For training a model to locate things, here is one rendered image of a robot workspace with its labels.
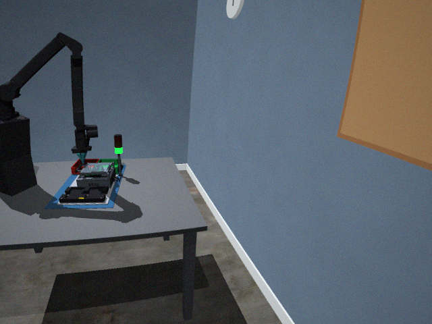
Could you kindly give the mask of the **green bin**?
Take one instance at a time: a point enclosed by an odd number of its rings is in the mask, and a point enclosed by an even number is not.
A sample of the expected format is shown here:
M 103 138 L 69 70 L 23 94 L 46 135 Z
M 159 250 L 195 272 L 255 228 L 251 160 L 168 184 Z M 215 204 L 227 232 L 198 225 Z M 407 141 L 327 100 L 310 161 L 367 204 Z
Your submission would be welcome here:
M 112 163 L 115 165 L 115 174 L 119 173 L 118 159 L 100 159 L 98 163 Z

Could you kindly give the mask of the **red bin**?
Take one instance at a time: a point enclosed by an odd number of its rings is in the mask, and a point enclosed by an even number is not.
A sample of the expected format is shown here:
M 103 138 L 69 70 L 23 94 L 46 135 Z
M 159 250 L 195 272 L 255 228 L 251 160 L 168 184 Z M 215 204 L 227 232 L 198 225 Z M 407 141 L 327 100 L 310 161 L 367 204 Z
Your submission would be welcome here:
M 87 163 L 98 163 L 99 159 L 85 159 L 84 164 Z M 81 160 L 77 160 L 74 165 L 71 167 L 72 170 L 72 174 L 80 174 L 80 172 L 76 173 L 75 170 L 77 169 L 77 167 L 82 164 Z M 83 164 L 82 164 L 83 165 Z

